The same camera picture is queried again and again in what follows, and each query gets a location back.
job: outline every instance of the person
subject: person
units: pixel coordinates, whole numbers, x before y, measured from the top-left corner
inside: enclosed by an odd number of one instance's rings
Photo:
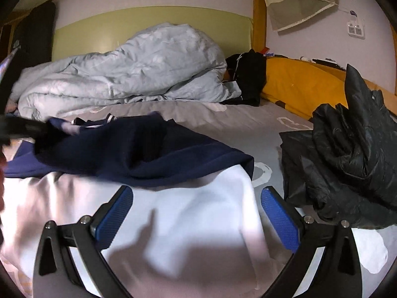
[[[4,153],[0,152],[0,212],[4,209],[4,167],[7,164]]]

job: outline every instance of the light blue comforter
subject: light blue comforter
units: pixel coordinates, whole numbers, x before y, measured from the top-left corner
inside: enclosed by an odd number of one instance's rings
[[[189,25],[164,23],[107,53],[89,53],[25,69],[11,99],[21,116],[45,120],[117,103],[151,100],[222,102],[238,97],[222,84],[220,47]]]

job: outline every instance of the white pattern on sheet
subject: white pattern on sheet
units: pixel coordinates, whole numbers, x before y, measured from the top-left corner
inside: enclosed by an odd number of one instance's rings
[[[104,109],[104,106],[101,106],[101,107],[98,107],[98,108],[93,108],[93,109],[89,110],[89,112],[90,113],[98,113],[98,112],[100,112],[103,109]]]
[[[220,103],[203,102],[203,105],[214,112],[225,112],[227,109],[226,105]]]
[[[257,179],[252,181],[252,187],[253,188],[267,183],[270,180],[271,173],[272,173],[271,168],[268,165],[266,165],[266,164],[264,164],[262,162],[254,163],[254,167],[257,167],[257,168],[261,169],[263,171],[263,173],[262,173],[262,175],[259,178],[257,178]]]
[[[289,127],[292,130],[312,130],[311,127],[308,127],[307,125],[304,124],[295,123],[293,120],[285,116],[278,117],[277,121],[285,125],[286,127]]]

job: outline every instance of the mattress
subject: mattress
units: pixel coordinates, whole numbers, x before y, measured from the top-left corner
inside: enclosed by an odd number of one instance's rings
[[[116,117],[145,115],[158,111],[165,120],[174,119],[177,123],[192,129],[198,133],[208,135],[231,147],[237,148],[252,155],[255,158],[255,171],[252,186],[255,190],[255,198],[258,204],[258,211],[261,217],[265,241],[271,259],[283,266],[291,256],[281,244],[271,223],[260,205],[261,190],[265,186],[273,186],[280,195],[283,195],[283,177],[281,171],[281,139],[279,132],[311,129],[312,124],[285,109],[263,101],[262,106],[254,108],[251,106],[225,106],[214,103],[203,102],[140,102],[134,104],[117,104],[90,110],[79,115],[84,120],[99,120],[109,113]],[[310,207],[300,210],[301,214],[315,213]],[[363,278],[363,298],[367,298],[376,289],[386,275],[397,255],[397,228],[391,226],[384,230],[370,230],[361,232],[353,230],[357,242]],[[371,246],[371,239],[378,239],[377,245]],[[305,291],[314,276],[316,263],[321,259],[322,251],[319,250],[313,260],[313,266],[306,274],[304,281],[296,295]],[[374,265],[371,258],[376,257],[380,263]],[[17,279],[19,287],[23,287],[29,297],[31,288],[26,276],[21,270],[10,267],[6,262],[5,266]]]

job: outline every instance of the bed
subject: bed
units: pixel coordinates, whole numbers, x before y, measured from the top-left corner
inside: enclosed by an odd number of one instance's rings
[[[261,216],[262,226],[265,233],[265,240],[267,243],[267,247],[269,250],[269,256],[271,259],[277,262],[277,268],[282,267],[288,261],[291,256],[291,252],[286,250],[281,244],[278,236],[276,235],[273,227],[271,226],[269,220],[263,209],[260,206],[260,193],[261,190],[267,186],[272,185],[277,189],[277,191],[282,195],[283,193],[283,184],[282,184],[282,173],[280,167],[280,143],[281,139],[279,138],[278,133],[282,131],[292,131],[298,129],[310,129],[311,123],[303,120],[302,118],[287,112],[285,109],[270,103],[263,102],[263,105],[259,108],[254,108],[250,106],[225,106],[221,104],[214,103],[203,103],[203,102],[182,102],[182,101],[170,101],[170,102],[140,102],[136,104],[118,104],[107,106],[104,108],[98,108],[95,110],[91,110],[90,112],[79,115],[80,118],[84,120],[98,120],[105,118],[109,113],[114,116],[135,116],[135,115],[145,115],[152,111],[158,111],[162,114],[164,119],[174,119],[177,123],[182,124],[196,132],[208,135],[214,139],[222,141],[223,143],[243,150],[247,154],[253,155],[255,158],[255,172],[253,176],[252,185],[255,188],[255,197],[258,203],[258,211]],[[34,178],[28,180],[7,180],[6,181],[6,193],[5,200],[7,206],[7,200],[9,201],[9,210],[6,210],[1,218],[5,227],[11,227],[10,224],[7,223],[10,217],[13,215],[10,211],[17,211],[15,207],[15,198],[14,189],[18,187],[23,187],[22,184],[37,184],[37,180]],[[59,192],[56,195],[56,198],[52,198],[53,202],[57,202],[63,198],[66,200],[66,191],[67,189],[62,188],[56,185],[56,181],[51,179],[48,181],[51,187],[55,187],[55,189]],[[49,212],[46,208],[41,208],[41,211],[35,212],[35,220],[42,219],[42,216],[45,216],[45,219],[59,219],[59,221],[64,221],[64,213],[62,213],[62,206],[58,206],[58,209],[55,211]],[[29,209],[26,207],[25,212],[21,207],[19,209],[20,215],[19,218],[21,221],[24,221],[22,224],[24,225],[24,229],[29,229],[29,234],[26,232],[18,233],[20,236],[23,234],[24,241],[36,243],[38,241],[38,235],[42,230],[42,223],[31,223],[28,219],[23,218],[24,214],[27,214]],[[306,213],[311,213],[309,208],[305,210]],[[5,234],[5,238],[7,234],[11,234],[10,231],[7,231],[3,228],[3,232]],[[363,260],[363,264],[365,267],[374,272],[376,268],[380,268],[380,270],[376,274],[371,274],[363,265],[361,267],[362,277],[363,277],[363,297],[369,297],[372,292],[376,289],[378,284],[381,282],[383,277],[386,275],[388,269],[393,263],[396,255],[397,248],[395,246],[396,242],[396,227],[391,226],[384,230],[371,230],[369,234],[358,234],[355,233],[356,241],[358,243],[359,255]],[[377,248],[371,248],[368,246],[368,240],[370,237],[371,241],[376,241],[377,236],[380,238],[380,242]],[[13,242],[13,246],[17,244],[18,247],[23,248],[26,244],[23,244],[24,241],[16,240]],[[382,250],[380,245],[384,243],[384,247],[387,249],[385,251]],[[5,255],[5,259],[13,260],[13,257],[10,252],[10,244],[6,246],[6,252],[9,255]],[[6,264],[9,273],[13,278],[17,276],[16,282],[19,284],[21,288],[24,288],[24,291],[27,295],[31,293],[31,288],[29,287],[30,282],[28,280],[29,276],[32,275],[32,267],[34,263],[34,254],[32,251],[28,254],[26,251],[22,254],[24,258],[19,260],[20,265],[22,266],[19,271],[16,271],[8,262]],[[314,264],[319,263],[319,259],[321,258],[321,250],[315,256],[313,260]],[[368,259],[370,257],[378,257],[380,259],[384,259],[383,266],[374,266],[371,264],[371,261]],[[307,288],[310,283],[310,277],[312,275],[308,274],[308,277],[305,278],[305,285],[300,287],[300,291],[305,290],[305,286]]]

